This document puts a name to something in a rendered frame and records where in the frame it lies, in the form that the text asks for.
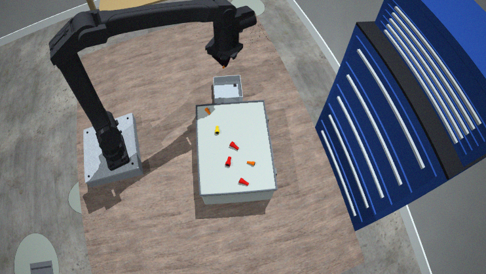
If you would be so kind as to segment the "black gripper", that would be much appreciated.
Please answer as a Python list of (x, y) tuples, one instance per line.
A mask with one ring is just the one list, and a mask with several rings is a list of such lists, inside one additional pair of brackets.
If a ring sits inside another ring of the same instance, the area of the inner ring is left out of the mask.
[(207, 54), (212, 55), (215, 60), (226, 68), (230, 57), (234, 60), (237, 57), (237, 54), (243, 49), (243, 44), (238, 43), (237, 46), (233, 48), (233, 35), (228, 39), (218, 39), (215, 37), (214, 40), (214, 37), (205, 46), (205, 50), (207, 50)]

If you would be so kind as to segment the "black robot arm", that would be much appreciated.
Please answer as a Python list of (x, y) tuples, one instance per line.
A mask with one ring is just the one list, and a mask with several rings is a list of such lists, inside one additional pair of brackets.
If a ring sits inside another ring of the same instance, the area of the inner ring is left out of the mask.
[[(119, 10), (79, 12), (50, 40), (50, 61), (57, 66), (97, 132), (99, 147), (110, 171), (130, 162), (119, 122), (103, 107), (77, 52), (107, 43), (122, 33), (188, 22), (213, 22), (214, 36), (228, 39), (233, 48), (239, 33), (257, 23), (248, 6), (236, 8), (228, 0), (191, 0)], [(97, 28), (98, 27), (98, 28)], [(104, 151), (104, 152), (103, 152)]]

